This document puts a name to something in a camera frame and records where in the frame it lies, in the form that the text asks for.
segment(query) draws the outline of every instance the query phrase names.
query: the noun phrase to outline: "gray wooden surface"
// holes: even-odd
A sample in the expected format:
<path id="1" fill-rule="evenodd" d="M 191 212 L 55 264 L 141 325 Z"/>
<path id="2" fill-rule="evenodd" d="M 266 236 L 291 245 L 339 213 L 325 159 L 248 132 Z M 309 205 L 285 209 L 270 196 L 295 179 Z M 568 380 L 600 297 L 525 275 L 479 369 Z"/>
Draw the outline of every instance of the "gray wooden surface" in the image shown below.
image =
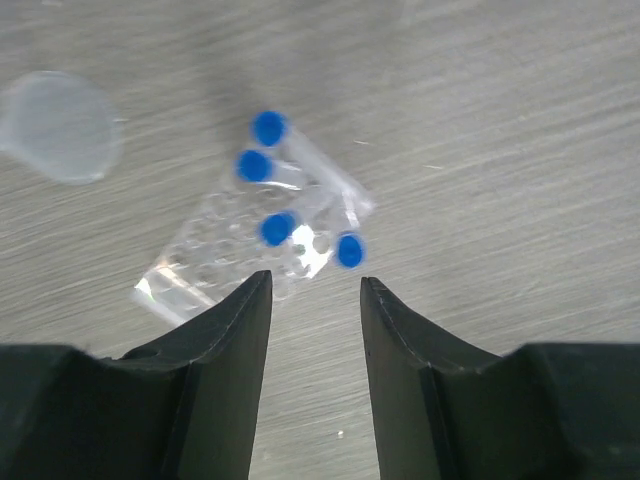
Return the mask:
<path id="1" fill-rule="evenodd" d="M 167 330 L 131 287 L 286 111 L 375 195 L 368 264 L 276 312 L 251 477 L 370 479 L 360 275 L 494 352 L 640 340 L 637 0 L 0 0 L 0 82 L 55 69 L 126 120 L 122 163 L 0 163 L 0 339 L 119 354 Z"/>

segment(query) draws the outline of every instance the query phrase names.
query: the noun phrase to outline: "transparent container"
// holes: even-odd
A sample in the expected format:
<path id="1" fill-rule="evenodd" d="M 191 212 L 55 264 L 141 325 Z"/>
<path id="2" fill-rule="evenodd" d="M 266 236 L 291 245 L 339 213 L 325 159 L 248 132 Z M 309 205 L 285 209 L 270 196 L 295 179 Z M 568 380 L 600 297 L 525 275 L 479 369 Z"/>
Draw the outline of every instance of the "transparent container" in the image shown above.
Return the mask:
<path id="1" fill-rule="evenodd" d="M 258 115 L 250 135 L 245 150 L 298 176 L 289 182 L 248 181 L 238 159 L 230 162 L 134 288 L 136 301 L 174 325 L 215 305 L 257 270 L 272 271 L 276 304 L 288 299 L 299 282 L 312 279 L 340 253 L 345 234 L 361 238 L 360 225 L 374 209 L 369 193 L 282 114 Z M 265 224 L 279 216 L 285 219 L 273 241 Z M 356 263 L 336 259 L 352 268 L 363 258 L 364 250 Z"/>
<path id="2" fill-rule="evenodd" d="M 87 80 L 34 72 L 4 94 L 0 149 L 60 183 L 103 178 L 120 158 L 120 128 L 107 96 Z"/>

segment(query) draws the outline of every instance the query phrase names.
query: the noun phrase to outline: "blue lid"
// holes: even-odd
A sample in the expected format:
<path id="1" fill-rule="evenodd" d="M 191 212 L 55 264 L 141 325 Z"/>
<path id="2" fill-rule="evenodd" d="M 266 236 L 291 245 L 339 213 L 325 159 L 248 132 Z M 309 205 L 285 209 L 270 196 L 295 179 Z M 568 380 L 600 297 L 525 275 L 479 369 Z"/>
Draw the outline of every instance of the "blue lid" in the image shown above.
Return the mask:
<path id="1" fill-rule="evenodd" d="M 270 247 L 282 244 L 293 233 L 296 219 L 289 212 L 280 212 L 268 217 L 260 226 L 260 235 Z"/>
<path id="2" fill-rule="evenodd" d="M 355 233 L 344 233 L 338 240 L 338 262 L 345 268 L 355 268 L 364 259 L 364 242 Z"/>
<path id="3" fill-rule="evenodd" d="M 286 130 L 287 119 L 279 112 L 262 112 L 253 120 L 253 136 L 266 147 L 276 145 Z"/>
<path id="4" fill-rule="evenodd" d="M 264 182 L 273 173 L 273 162 L 257 150 L 245 150 L 238 157 L 236 173 L 246 182 Z"/>

